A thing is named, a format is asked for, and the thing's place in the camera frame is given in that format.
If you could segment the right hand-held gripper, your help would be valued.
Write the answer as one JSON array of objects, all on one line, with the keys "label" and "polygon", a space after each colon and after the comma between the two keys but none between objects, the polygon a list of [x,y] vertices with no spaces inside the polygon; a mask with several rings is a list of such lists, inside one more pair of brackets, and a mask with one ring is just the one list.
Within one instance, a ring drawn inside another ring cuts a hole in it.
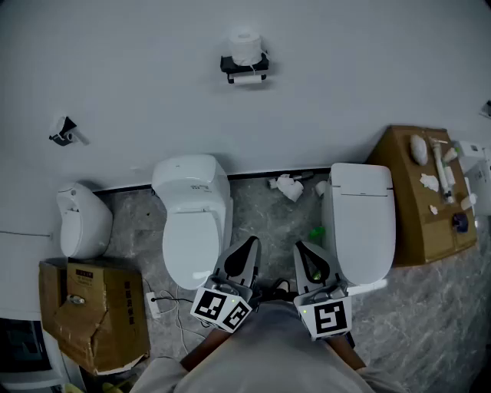
[{"label": "right hand-held gripper", "polygon": [[346,335],[352,327],[348,286],[341,280],[335,256],[314,243],[294,245],[298,295],[294,305],[313,341]]}]

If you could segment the white toilet paper roll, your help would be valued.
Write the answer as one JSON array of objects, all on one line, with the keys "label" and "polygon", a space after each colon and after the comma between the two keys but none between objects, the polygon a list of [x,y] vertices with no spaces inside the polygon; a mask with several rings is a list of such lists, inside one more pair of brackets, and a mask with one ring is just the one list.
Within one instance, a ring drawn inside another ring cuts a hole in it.
[{"label": "white toilet paper roll", "polygon": [[262,60],[262,38],[251,29],[236,29],[229,36],[229,50],[237,66],[258,64]]}]

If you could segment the person's right forearm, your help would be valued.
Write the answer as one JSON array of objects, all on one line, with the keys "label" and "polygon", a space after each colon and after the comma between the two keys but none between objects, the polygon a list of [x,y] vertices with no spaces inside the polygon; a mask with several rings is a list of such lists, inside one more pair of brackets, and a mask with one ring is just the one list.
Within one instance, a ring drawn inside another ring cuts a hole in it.
[{"label": "person's right forearm", "polygon": [[328,344],[332,347],[334,352],[352,369],[359,370],[366,366],[361,357],[351,347],[351,344],[345,335],[329,338]]}]

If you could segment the person's left forearm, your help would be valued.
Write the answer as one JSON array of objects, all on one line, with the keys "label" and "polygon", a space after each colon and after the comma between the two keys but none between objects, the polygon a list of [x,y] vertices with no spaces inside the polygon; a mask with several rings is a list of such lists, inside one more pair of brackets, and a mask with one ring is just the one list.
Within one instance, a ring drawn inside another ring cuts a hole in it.
[{"label": "person's left forearm", "polygon": [[213,329],[197,347],[180,361],[180,364],[188,372],[192,371],[231,335],[231,333],[224,332],[223,330]]}]

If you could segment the white toilet with rounded tank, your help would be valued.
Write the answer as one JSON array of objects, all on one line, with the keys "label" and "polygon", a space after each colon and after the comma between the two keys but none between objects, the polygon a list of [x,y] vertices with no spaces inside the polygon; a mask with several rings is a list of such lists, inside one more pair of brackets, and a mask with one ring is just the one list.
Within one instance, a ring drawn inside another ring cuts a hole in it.
[{"label": "white toilet with rounded tank", "polygon": [[226,172],[212,155],[172,157],[154,167],[151,186],[166,209],[167,272],[179,287],[198,289],[231,243],[233,199]]}]

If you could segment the white boxy smart toilet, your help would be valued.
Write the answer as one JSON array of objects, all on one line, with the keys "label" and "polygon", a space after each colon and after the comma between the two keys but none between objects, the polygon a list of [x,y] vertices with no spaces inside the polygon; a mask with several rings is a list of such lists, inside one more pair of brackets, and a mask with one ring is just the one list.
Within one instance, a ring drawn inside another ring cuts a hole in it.
[{"label": "white boxy smart toilet", "polygon": [[321,222],[323,247],[337,258],[348,294],[384,288],[396,246],[390,170],[369,164],[333,164],[321,197]]}]

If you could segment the black toilet paper holder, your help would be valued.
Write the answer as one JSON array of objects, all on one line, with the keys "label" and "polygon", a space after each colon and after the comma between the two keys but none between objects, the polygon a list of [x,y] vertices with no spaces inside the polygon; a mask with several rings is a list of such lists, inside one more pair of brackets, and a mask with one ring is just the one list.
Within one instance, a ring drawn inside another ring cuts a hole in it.
[{"label": "black toilet paper holder", "polygon": [[260,62],[252,65],[237,65],[234,63],[231,56],[221,57],[220,70],[226,75],[227,82],[233,84],[232,78],[235,76],[255,75],[260,74],[263,76],[263,81],[267,78],[267,71],[269,70],[269,57],[265,52],[261,53]]}]

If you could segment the person's black shoe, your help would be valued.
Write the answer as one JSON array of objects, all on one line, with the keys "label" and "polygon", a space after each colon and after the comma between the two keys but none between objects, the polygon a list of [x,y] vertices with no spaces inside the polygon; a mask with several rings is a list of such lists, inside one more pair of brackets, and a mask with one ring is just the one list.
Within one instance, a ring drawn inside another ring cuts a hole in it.
[{"label": "person's black shoe", "polygon": [[298,296],[296,291],[291,291],[290,282],[287,279],[277,279],[275,283],[268,289],[265,294],[267,301],[282,300],[285,302],[293,302]]}]

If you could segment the person's light grey shirt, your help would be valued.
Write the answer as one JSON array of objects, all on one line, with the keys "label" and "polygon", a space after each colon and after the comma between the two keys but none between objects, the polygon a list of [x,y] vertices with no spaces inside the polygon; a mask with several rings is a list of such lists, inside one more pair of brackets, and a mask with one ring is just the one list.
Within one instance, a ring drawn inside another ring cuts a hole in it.
[{"label": "person's light grey shirt", "polygon": [[388,373],[349,367],[313,341],[288,302],[264,302],[210,356],[188,372],[155,358],[130,393],[405,393]]}]

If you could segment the white power strip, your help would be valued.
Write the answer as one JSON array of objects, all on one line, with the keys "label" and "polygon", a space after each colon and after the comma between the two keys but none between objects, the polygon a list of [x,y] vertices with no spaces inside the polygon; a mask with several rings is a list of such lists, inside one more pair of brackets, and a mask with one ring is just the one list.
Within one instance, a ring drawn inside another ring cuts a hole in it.
[{"label": "white power strip", "polygon": [[161,311],[158,306],[158,296],[155,295],[155,292],[147,292],[146,299],[152,318],[159,319],[161,317]]}]

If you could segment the large brown cardboard box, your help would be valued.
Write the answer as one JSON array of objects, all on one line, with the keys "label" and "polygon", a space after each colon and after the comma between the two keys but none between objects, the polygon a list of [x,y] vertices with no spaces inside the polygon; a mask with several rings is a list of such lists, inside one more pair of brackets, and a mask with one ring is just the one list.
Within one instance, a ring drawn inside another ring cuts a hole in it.
[{"label": "large brown cardboard box", "polygon": [[[425,166],[415,163],[410,154],[410,136],[413,134],[426,141],[428,162]],[[367,163],[388,167],[391,172],[396,210],[394,267],[432,263],[476,245],[473,212],[460,207],[460,202],[469,193],[458,161],[450,163],[456,181],[453,186],[455,203],[445,203],[440,190],[434,192],[420,182],[422,173],[438,175],[430,137],[443,142],[443,153],[451,148],[445,129],[390,125],[367,159]],[[429,205],[438,209],[437,215],[430,212]],[[468,217],[467,233],[457,233],[452,226],[452,217],[459,212]]]}]

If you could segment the torn printed cardboard box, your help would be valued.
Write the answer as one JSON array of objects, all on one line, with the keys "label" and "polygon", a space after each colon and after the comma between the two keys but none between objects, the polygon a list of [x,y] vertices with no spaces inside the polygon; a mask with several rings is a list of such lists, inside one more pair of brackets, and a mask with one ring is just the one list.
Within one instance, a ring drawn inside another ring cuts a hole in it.
[{"label": "torn printed cardboard box", "polygon": [[131,369],[150,353],[141,274],[133,269],[68,263],[67,295],[49,334],[60,350],[93,375]]}]

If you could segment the white wrapped oval object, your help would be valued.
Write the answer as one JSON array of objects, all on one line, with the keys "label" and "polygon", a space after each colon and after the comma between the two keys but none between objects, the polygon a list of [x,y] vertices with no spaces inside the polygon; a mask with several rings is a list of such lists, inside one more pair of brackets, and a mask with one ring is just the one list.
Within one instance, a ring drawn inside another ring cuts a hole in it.
[{"label": "white wrapped oval object", "polygon": [[426,141],[417,134],[410,136],[410,154],[415,163],[425,166],[428,161]]}]

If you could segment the white urinal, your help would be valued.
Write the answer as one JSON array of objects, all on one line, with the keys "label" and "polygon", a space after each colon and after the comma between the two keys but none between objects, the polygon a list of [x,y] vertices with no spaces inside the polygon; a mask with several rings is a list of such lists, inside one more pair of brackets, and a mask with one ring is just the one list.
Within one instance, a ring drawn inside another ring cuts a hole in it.
[{"label": "white urinal", "polygon": [[108,248],[113,214],[106,204],[80,183],[67,183],[57,192],[61,214],[60,244],[72,259],[93,259]]}]

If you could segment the white plastic drain pipe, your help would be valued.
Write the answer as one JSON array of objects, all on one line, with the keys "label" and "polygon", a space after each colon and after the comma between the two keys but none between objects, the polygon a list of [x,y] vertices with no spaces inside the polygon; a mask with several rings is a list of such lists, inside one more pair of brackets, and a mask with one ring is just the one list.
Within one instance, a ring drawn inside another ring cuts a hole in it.
[{"label": "white plastic drain pipe", "polygon": [[447,204],[455,203],[452,187],[449,185],[447,181],[447,176],[443,166],[441,141],[430,137],[430,145],[433,150],[434,160],[437,167],[437,173],[440,181],[440,186],[442,189],[443,199]]}]

